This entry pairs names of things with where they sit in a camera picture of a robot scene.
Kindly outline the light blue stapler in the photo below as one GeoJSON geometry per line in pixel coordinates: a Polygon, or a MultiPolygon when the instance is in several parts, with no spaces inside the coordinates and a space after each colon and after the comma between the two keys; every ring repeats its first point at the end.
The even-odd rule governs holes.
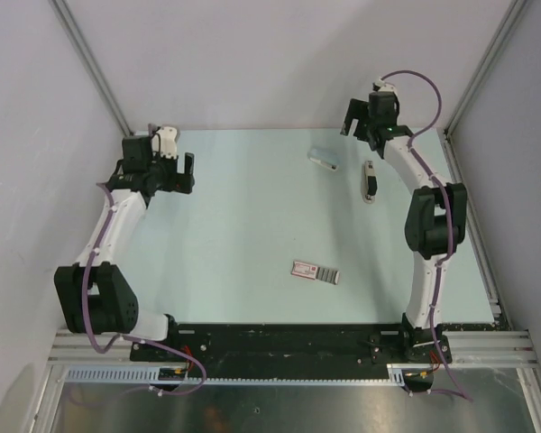
{"type": "Polygon", "coordinates": [[[313,147],[308,151],[307,157],[313,163],[330,171],[337,171],[340,165],[337,154],[327,149],[313,147]]]}

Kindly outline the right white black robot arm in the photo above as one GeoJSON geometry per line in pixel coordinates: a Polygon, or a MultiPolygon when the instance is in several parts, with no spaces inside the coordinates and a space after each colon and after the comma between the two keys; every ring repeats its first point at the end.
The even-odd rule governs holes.
{"type": "Polygon", "coordinates": [[[398,173],[411,195],[404,226],[414,254],[411,294],[395,336],[372,336],[372,348],[393,358],[422,362],[441,349],[440,301],[448,264],[465,238],[467,189],[438,174],[414,148],[415,134],[399,124],[399,98],[391,84],[374,84],[367,100],[349,102],[341,133],[366,142],[398,173]]]}

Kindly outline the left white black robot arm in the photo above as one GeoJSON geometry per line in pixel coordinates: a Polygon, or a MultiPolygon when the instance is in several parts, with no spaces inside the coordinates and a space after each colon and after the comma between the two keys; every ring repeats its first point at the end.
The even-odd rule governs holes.
{"type": "Polygon", "coordinates": [[[104,349],[96,336],[104,333],[150,341],[151,351],[164,361],[180,352],[170,317],[141,309],[117,263],[156,193],[189,194],[194,188],[194,156],[178,153],[178,139],[179,130],[171,125],[151,125],[146,134],[123,138],[121,159],[99,185],[105,203],[93,234],[75,262],[55,271],[68,330],[86,335],[98,353],[104,349]]]}

